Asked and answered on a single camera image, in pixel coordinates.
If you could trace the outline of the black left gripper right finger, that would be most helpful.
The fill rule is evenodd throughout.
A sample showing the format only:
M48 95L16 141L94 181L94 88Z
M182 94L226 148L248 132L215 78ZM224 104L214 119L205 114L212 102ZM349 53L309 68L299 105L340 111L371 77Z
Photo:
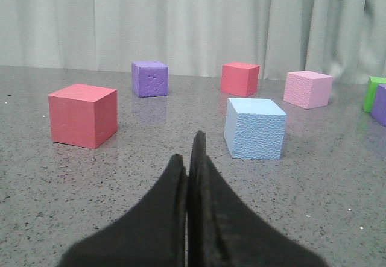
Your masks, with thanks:
M188 183L189 266L326 266L248 208L194 138Z

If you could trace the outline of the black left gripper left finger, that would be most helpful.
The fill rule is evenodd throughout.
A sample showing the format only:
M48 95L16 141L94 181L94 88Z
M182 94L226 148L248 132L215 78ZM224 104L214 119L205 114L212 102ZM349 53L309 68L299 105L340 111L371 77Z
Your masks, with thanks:
M176 154L124 216L75 243L59 266L184 266L188 178Z

